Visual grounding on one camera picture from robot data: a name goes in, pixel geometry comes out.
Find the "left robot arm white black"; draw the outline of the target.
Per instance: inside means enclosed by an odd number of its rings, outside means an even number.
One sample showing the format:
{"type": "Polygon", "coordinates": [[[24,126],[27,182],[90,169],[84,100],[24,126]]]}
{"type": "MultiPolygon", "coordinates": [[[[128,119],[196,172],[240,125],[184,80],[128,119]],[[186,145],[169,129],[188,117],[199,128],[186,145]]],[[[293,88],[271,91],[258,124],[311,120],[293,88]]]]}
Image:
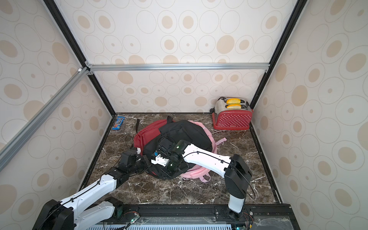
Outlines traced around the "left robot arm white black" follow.
{"type": "Polygon", "coordinates": [[[110,197],[99,205],[94,202],[119,188],[130,177],[141,174],[151,165],[136,149],[121,154],[117,165],[81,191],[61,201],[50,200],[41,209],[34,230],[86,230],[109,218],[123,217],[123,203],[110,197]]]}

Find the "black backpack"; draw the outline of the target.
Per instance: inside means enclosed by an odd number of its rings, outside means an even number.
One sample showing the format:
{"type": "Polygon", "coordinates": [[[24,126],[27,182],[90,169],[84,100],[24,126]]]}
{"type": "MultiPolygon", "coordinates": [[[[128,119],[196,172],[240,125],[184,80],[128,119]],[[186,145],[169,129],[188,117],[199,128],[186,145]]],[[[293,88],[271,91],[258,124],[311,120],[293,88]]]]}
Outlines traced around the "black backpack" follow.
{"type": "MultiPolygon", "coordinates": [[[[212,152],[211,141],[203,128],[189,122],[188,120],[180,120],[177,122],[173,121],[172,123],[166,124],[161,127],[161,133],[162,138],[170,141],[166,142],[162,140],[159,143],[159,150],[167,154],[167,157],[165,158],[169,158],[170,148],[175,146],[181,140],[188,141],[201,149],[212,152]]],[[[194,166],[195,164],[190,164],[188,170],[194,166]]]]}

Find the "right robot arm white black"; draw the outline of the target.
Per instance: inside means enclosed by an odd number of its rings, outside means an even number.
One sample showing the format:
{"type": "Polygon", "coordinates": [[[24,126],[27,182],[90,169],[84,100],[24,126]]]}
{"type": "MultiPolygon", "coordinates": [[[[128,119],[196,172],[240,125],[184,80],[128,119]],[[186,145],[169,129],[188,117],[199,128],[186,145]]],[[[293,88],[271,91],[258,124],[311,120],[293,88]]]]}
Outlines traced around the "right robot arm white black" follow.
{"type": "Polygon", "coordinates": [[[209,169],[224,178],[226,190],[230,194],[229,210],[237,214],[242,212],[253,174],[240,155],[230,157],[214,154],[181,140],[170,148],[168,162],[162,171],[169,178],[174,178],[187,172],[190,164],[209,169]]]}

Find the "red backpack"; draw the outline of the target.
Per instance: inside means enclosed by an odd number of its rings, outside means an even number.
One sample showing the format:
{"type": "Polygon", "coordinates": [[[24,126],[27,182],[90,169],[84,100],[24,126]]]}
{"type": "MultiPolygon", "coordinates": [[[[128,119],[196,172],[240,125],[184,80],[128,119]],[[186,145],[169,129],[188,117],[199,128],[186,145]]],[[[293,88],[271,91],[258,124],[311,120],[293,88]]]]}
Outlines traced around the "red backpack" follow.
{"type": "Polygon", "coordinates": [[[173,120],[170,116],[166,119],[155,121],[137,132],[133,140],[134,148],[140,149],[140,158],[146,167],[145,172],[157,179],[166,179],[165,174],[162,172],[163,166],[152,164],[151,161],[155,161],[158,155],[161,155],[163,158],[167,157],[165,152],[159,150],[159,143],[162,140],[170,142],[168,139],[162,138],[161,127],[172,122],[173,120]]]}

